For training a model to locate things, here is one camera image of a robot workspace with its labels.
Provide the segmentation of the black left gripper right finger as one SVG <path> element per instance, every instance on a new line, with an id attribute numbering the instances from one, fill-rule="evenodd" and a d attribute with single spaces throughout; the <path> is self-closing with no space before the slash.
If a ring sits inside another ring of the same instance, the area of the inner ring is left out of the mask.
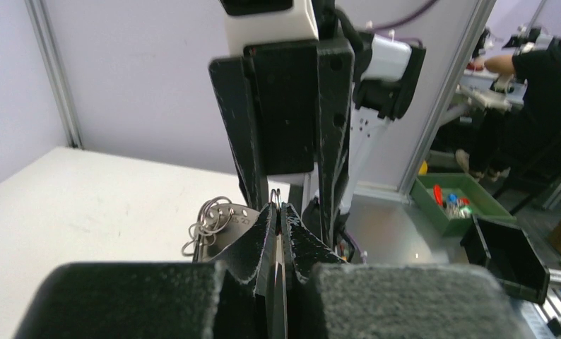
<path id="1" fill-rule="evenodd" d="M 497 280 L 464 264 L 347 263 L 280 208 L 289 338 L 525 338 Z"/>

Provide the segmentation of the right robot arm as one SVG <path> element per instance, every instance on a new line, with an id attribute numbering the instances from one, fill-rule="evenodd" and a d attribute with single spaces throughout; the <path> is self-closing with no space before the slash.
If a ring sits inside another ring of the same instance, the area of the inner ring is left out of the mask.
<path id="1" fill-rule="evenodd" d="M 350 212 L 365 162 L 413 99 L 425 48 L 371 32 L 245 47 L 208 72 L 247 205 L 268 178 L 317 171 L 310 229 L 329 246 Z"/>

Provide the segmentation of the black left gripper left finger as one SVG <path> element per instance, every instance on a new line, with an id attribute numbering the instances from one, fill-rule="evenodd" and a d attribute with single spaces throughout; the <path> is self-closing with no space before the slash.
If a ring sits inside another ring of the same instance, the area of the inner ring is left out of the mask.
<path id="1" fill-rule="evenodd" d="M 75 262 L 39 286 L 16 338 L 267 338 L 277 208 L 207 262 Z"/>

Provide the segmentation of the round metal key ring plate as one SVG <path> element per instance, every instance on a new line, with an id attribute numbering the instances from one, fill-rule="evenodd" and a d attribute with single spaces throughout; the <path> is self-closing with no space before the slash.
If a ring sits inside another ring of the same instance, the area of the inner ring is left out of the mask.
<path id="1" fill-rule="evenodd" d="M 258 210 L 234 203 L 227 196 L 207 200 L 188 228 L 190 240 L 182 246 L 182 255 L 190 257 L 193 264 L 226 261 L 229 266 L 256 265 L 261 257 L 249 255 L 248 251 L 256 248 L 252 240 L 229 254 L 225 251 L 253 227 L 259 215 Z"/>

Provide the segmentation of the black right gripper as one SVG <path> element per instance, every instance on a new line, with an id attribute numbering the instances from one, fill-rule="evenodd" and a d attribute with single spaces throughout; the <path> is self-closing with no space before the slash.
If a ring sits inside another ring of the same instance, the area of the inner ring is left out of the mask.
<path id="1" fill-rule="evenodd" d="M 214 59 L 208 66 L 240 188 L 250 208 L 268 202 L 268 175 L 299 174 L 314 168 L 316 118 L 321 238 L 333 244 L 333 225 L 348 177 L 348 122 L 353 51 L 345 38 L 251 45 L 264 141 L 253 91 L 241 57 Z"/>

